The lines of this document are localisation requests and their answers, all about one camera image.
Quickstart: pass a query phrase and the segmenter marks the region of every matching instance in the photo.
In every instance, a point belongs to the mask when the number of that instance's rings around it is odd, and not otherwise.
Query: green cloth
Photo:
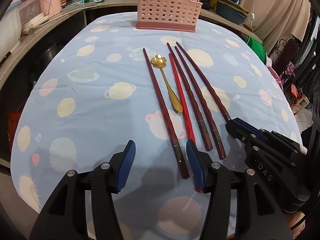
[[[253,50],[253,52],[259,57],[259,59],[264,63],[264,65],[267,62],[267,55],[266,55],[266,50],[264,49],[264,47],[262,46],[262,44],[251,38],[249,36],[249,40],[247,40],[247,45]]]

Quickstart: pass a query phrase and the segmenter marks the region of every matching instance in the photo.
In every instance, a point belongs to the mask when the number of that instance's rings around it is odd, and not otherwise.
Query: floor
[[[302,132],[312,126],[312,112],[304,109],[296,115],[296,120]],[[11,177],[2,173],[0,173],[0,202],[18,230],[28,239],[38,214],[19,197]]]

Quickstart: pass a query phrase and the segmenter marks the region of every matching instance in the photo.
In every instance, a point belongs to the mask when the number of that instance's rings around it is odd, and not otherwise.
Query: blue gripper pad
[[[115,188],[118,192],[120,192],[120,190],[124,188],[127,182],[129,172],[136,155],[136,144],[134,143],[134,141],[129,141],[126,149],[127,151],[117,172],[117,181]]]
[[[247,128],[250,132],[254,133],[258,137],[258,139],[260,141],[265,142],[265,139],[263,137],[263,133],[259,129],[253,127],[252,125],[250,125],[247,122],[241,120],[240,118],[235,118],[233,120],[235,122],[237,122],[238,124],[240,124],[240,125],[244,126],[245,128]]]
[[[199,187],[202,191],[204,191],[205,189],[204,170],[196,154],[198,150],[196,149],[192,140],[187,141],[186,150],[187,150],[187,156],[191,166],[191,170],[193,173],[193,177],[196,182],[196,186]]]

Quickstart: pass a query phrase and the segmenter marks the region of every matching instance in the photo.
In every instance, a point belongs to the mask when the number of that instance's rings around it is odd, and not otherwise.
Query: curtain
[[[291,35],[302,41],[310,17],[308,0],[240,0],[240,6],[254,13],[252,28],[268,52]],[[251,26],[250,17],[245,23]]]

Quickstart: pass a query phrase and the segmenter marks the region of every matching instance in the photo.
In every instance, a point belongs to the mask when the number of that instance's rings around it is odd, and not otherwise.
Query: dark red chopstick
[[[189,100],[191,102],[191,106],[192,106],[192,109],[193,109],[193,112],[195,113],[195,116],[196,116],[196,120],[198,122],[198,125],[199,125],[199,129],[200,129],[200,133],[201,133],[201,136],[202,136],[202,140],[203,140],[203,143],[204,143],[204,147],[205,147],[205,150],[206,151],[210,151],[212,150],[212,143],[211,143],[211,140],[210,140],[210,136],[209,136],[209,133],[208,133],[208,130],[207,130],[207,126],[205,125],[205,122],[203,120],[203,117],[202,117],[202,114],[199,110],[199,106],[198,106],[198,103],[195,99],[195,96],[193,95],[193,92],[190,88],[190,85],[188,83],[188,80],[180,66],[180,63],[179,61],[177,60],[177,57],[176,55],[174,54],[172,48],[170,47],[169,43],[167,43],[167,46],[169,48],[169,51],[173,57],[173,60],[174,60],[174,63],[176,65],[176,67],[178,68],[178,71],[180,73],[180,76],[182,78],[182,81],[183,81],[183,84],[186,88],[186,91],[187,91],[187,94],[188,94],[188,97],[189,97]]]
[[[214,89],[212,88],[212,86],[210,85],[209,81],[207,80],[207,78],[204,76],[204,74],[202,73],[202,71],[200,70],[200,68],[197,66],[197,64],[193,61],[193,59],[189,56],[189,54],[184,50],[184,48],[177,42],[176,43],[178,45],[178,47],[180,48],[180,50],[183,52],[183,54],[187,57],[187,59],[190,61],[191,65],[194,67],[194,69],[196,70],[196,72],[198,73],[198,75],[200,76],[200,78],[202,79],[203,83],[205,84],[205,86],[207,87],[209,93],[211,94],[211,96],[213,97],[213,100],[215,101],[215,103],[217,104],[223,118],[227,121],[231,120],[231,117],[228,113],[228,111],[226,110],[226,108],[224,107],[224,105],[222,104],[220,98],[218,97],[218,95],[216,94],[216,92],[214,91]]]
[[[172,145],[172,149],[173,149],[174,155],[175,155],[177,163],[178,163],[178,167],[180,169],[181,176],[182,176],[183,179],[187,179],[187,178],[190,177],[189,176],[189,172],[188,172],[188,168],[187,168],[186,162],[184,160],[184,157],[183,157],[183,154],[182,154],[182,151],[181,151],[181,147],[180,147],[177,135],[176,135],[176,133],[174,131],[174,128],[173,128],[173,125],[172,125],[172,122],[171,122],[171,119],[170,119],[170,116],[169,116],[169,113],[168,113],[168,109],[165,106],[165,102],[164,102],[163,96],[161,94],[161,90],[160,90],[159,84],[157,82],[155,73],[153,72],[150,60],[148,58],[148,54],[147,54],[145,49],[143,49],[143,54],[144,54],[144,57],[145,57],[146,62],[147,62],[147,66],[148,66],[148,70],[149,70],[149,73],[150,73],[150,76],[151,76],[153,87],[155,88],[155,91],[156,91],[156,96],[157,96],[157,99],[158,99],[158,102],[159,102],[159,105],[160,105],[160,109],[161,109],[161,113],[162,113],[162,116],[163,116],[163,119],[164,119],[165,126],[167,127],[168,135],[169,135],[169,138],[170,138],[170,142],[171,142],[171,145]]]
[[[189,78],[191,80],[191,83],[192,83],[194,89],[196,90],[196,94],[197,94],[197,96],[198,96],[198,98],[200,100],[200,103],[202,105],[202,109],[204,110],[205,117],[207,118],[210,131],[212,133],[214,142],[216,144],[218,156],[219,156],[220,160],[223,160],[223,159],[225,159],[227,157],[226,156],[226,152],[224,150],[224,147],[223,147],[223,144],[222,144],[222,141],[221,141],[221,137],[220,137],[218,128],[216,126],[216,123],[214,122],[214,120],[212,118],[212,115],[211,115],[211,112],[210,112],[210,110],[209,110],[209,108],[207,106],[207,102],[204,100],[203,95],[202,95],[201,90],[200,90],[200,87],[198,86],[195,77],[193,76],[190,68],[188,67],[188,64],[184,60],[184,58],[181,55],[180,51],[178,50],[177,46],[175,46],[174,48],[176,49],[176,51],[177,51],[177,53],[179,55],[179,58],[180,58],[184,68],[186,69],[186,71],[188,73],[188,76],[189,76]]]
[[[174,79],[176,81],[176,85],[177,85],[177,89],[178,89],[178,93],[179,93],[179,98],[180,98],[182,108],[183,108],[183,119],[184,119],[184,123],[186,126],[188,139],[193,140],[193,142],[196,144],[196,139],[195,139],[195,135],[193,133],[192,124],[191,124],[191,120],[190,120],[190,116],[189,116],[188,106],[187,106],[186,99],[183,94],[179,75],[178,75],[176,66],[174,64],[174,60],[173,60],[171,53],[169,53],[169,58],[170,58],[170,62],[171,62],[171,67],[172,67]]]

